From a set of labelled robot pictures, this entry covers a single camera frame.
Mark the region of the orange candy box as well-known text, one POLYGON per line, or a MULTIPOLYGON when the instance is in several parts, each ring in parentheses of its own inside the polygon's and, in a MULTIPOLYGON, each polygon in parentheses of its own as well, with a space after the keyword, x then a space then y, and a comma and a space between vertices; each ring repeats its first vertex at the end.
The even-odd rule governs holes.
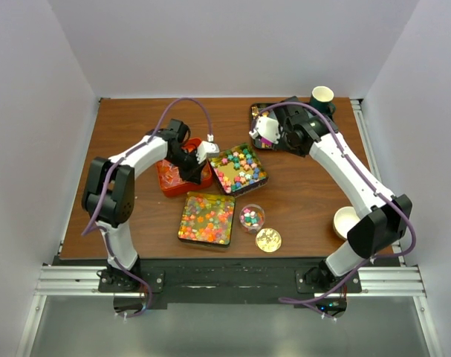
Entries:
POLYGON ((197 149, 201 142, 202 140, 199 138, 192 138, 185 144, 172 143, 172 146, 168 148, 166 158, 156 163, 159 186, 166 197, 178 196, 189 191, 203 190, 212 185, 212 171, 207 161, 205 161, 206 165, 202 171, 201 184, 183 181, 179 176, 178 168, 172 163, 172 155, 179 149, 192 151, 197 149))

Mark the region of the candy tin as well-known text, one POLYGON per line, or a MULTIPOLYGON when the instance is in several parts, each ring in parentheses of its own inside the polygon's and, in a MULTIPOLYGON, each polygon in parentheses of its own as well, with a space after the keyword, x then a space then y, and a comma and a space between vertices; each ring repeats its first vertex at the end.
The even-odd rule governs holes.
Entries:
POLYGON ((251 145, 243 143, 209 158, 212 173, 221 192, 241 196, 268 182, 269 175, 251 145))
POLYGON ((183 243, 228 248, 236 201, 232 196, 188 192, 178 227, 183 243))

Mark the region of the clear plastic jar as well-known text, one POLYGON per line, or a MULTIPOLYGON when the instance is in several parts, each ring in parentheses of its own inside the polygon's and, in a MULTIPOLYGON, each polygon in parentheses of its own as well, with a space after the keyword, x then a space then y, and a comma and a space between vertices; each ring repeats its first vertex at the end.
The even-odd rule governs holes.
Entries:
POLYGON ((265 223, 265 212, 259 205, 245 205, 239 214, 239 221, 246 233, 256 234, 265 223))

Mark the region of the purple plastic scoop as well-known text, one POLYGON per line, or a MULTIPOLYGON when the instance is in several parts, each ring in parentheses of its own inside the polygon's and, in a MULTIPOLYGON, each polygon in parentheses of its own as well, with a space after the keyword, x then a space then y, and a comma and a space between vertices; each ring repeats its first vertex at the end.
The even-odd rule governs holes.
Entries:
POLYGON ((261 138, 260 142, 262 149, 273 149, 273 142, 269 141, 268 139, 261 138))

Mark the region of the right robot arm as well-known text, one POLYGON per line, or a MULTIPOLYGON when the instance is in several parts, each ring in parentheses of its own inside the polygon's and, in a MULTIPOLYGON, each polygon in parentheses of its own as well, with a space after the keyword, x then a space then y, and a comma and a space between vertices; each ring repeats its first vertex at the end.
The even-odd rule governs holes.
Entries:
POLYGON ((335 292, 357 268, 380 258, 381 251, 415 229, 409 221, 410 198, 396 196, 352 152, 337 125, 326 113, 298 100, 288 99, 268 107, 277 127, 275 147, 320 164, 344 192, 359 218, 346 241, 316 268, 313 283, 335 292))

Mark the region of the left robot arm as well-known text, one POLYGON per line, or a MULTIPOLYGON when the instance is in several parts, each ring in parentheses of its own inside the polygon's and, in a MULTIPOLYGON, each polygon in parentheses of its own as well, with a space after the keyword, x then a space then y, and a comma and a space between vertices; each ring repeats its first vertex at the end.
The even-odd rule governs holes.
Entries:
POLYGON ((96 157, 88 169, 81 205, 89 221, 82 234, 99 231, 107 251, 107 266, 100 272, 104 284, 122 292, 146 288, 140 258, 132 242, 129 219, 134 210, 135 182, 150 167, 165 160, 178 168, 185 182, 201 183, 210 155, 218 153, 213 136, 193 146, 189 127, 172 119, 165 129, 155 128, 126 151, 110 158, 96 157))

